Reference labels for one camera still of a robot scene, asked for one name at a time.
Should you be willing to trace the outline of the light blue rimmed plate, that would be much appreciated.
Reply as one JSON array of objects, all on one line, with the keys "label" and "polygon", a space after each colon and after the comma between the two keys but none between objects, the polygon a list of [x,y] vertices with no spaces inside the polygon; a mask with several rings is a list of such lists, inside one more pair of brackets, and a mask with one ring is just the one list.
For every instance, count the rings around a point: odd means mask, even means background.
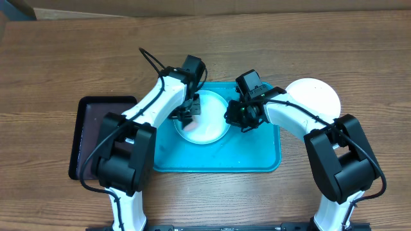
[{"label": "light blue rimmed plate", "polygon": [[221,139],[229,130],[225,122],[228,102],[219,94],[210,90],[200,90],[200,115],[194,115],[195,126],[186,131],[178,120],[174,122],[177,132],[194,144],[210,144]]}]

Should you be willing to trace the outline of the white plate with sauce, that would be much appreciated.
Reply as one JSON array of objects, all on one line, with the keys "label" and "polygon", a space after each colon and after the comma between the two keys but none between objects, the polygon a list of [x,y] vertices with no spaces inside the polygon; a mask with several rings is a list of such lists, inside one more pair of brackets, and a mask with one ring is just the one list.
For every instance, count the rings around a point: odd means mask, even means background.
[{"label": "white plate with sauce", "polygon": [[295,80],[286,88],[293,99],[306,107],[334,119],[340,117],[341,102],[337,92],[315,78]]}]

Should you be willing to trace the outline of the green and pink sponge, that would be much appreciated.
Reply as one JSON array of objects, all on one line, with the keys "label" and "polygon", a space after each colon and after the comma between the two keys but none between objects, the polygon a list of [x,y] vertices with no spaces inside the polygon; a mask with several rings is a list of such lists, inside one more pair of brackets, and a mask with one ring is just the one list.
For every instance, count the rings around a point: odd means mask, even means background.
[{"label": "green and pink sponge", "polygon": [[194,130],[197,126],[198,123],[196,121],[183,122],[182,130],[185,132],[189,132],[191,130]]}]

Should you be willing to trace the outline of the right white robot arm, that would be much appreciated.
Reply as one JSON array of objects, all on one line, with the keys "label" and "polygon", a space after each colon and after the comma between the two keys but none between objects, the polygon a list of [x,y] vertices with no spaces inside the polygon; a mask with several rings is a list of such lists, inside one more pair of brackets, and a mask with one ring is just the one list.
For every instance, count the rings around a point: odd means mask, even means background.
[{"label": "right white robot arm", "polygon": [[238,100],[230,100],[226,123],[243,133],[270,123],[301,139],[322,198],[304,223],[282,223],[281,230],[370,230],[352,223],[358,202],[380,197],[387,180],[362,126],[351,114],[340,115],[340,100],[325,82],[304,78],[286,89],[269,89],[255,70],[236,79]]}]

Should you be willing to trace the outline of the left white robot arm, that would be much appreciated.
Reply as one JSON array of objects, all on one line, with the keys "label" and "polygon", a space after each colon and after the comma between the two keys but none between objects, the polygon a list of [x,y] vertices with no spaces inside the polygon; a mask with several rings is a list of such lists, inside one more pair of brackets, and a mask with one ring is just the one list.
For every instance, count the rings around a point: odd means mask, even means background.
[{"label": "left white robot arm", "polygon": [[97,145],[85,163],[108,194],[114,220],[109,230],[144,230],[142,191],[153,169],[157,129],[167,119],[184,125],[200,114],[198,90],[206,65],[187,56],[182,67],[165,67],[144,57],[158,74],[155,87],[134,107],[103,117]]}]

